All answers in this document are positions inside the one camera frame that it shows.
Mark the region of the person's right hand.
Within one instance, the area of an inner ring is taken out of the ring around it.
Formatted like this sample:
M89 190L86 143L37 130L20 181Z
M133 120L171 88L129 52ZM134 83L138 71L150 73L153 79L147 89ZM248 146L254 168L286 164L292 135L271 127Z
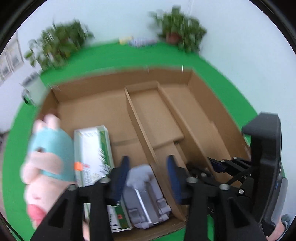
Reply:
M280 221L272 234L270 236L266 236L267 241L276 241L280 240L281 237L285 234L285 231L287 229L287 222L286 221Z

